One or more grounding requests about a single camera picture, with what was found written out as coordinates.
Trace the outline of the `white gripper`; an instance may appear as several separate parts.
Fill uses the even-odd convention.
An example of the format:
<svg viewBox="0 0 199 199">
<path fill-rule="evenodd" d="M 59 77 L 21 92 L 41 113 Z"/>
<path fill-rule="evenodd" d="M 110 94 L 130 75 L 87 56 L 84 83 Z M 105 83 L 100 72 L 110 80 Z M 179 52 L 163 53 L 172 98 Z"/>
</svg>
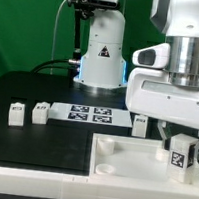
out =
<svg viewBox="0 0 199 199">
<path fill-rule="evenodd" d="M 167 122 L 199 130 L 199 89 L 174 86 L 168 79 L 163 71 L 135 68 L 128 78 L 125 101 L 132 113 L 159 119 L 157 125 L 164 150 L 169 149 L 172 137 Z M 197 157 L 199 138 L 194 148 Z"/>
</svg>

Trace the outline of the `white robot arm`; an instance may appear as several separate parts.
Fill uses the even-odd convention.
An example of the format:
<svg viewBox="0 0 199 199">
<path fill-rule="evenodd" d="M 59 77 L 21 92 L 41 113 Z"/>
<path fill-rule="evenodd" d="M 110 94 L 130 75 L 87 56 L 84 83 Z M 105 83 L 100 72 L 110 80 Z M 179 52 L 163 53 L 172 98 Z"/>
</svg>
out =
<svg viewBox="0 0 199 199">
<path fill-rule="evenodd" d="M 96 10 L 77 79 L 86 88 L 115 89 L 122 80 L 123 31 L 113 23 L 118 13 L 108 12 L 117 2 L 83 0 Z M 125 101 L 136 115 L 133 132 L 147 117 L 199 130 L 199 0 L 153 0 L 151 22 L 166 38 L 133 53 Z"/>
</svg>

